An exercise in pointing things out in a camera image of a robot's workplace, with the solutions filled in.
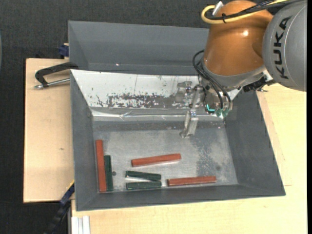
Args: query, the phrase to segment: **red stick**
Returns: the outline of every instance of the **red stick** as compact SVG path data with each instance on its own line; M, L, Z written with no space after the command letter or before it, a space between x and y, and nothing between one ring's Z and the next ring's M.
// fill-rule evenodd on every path
M133 159L131 160L131 164L133 167L145 166L145 165L153 165L153 164L169 162L169 161L176 161L180 159L181 159L181 154L169 154L169 155Z
M216 183L216 177L215 176L184 177L184 178L170 178L167 180L168 186L197 185L207 183Z
M101 139L96 140L96 150L97 150L98 187L99 192L103 193L107 190L107 188L106 188L106 174L104 165L103 141Z

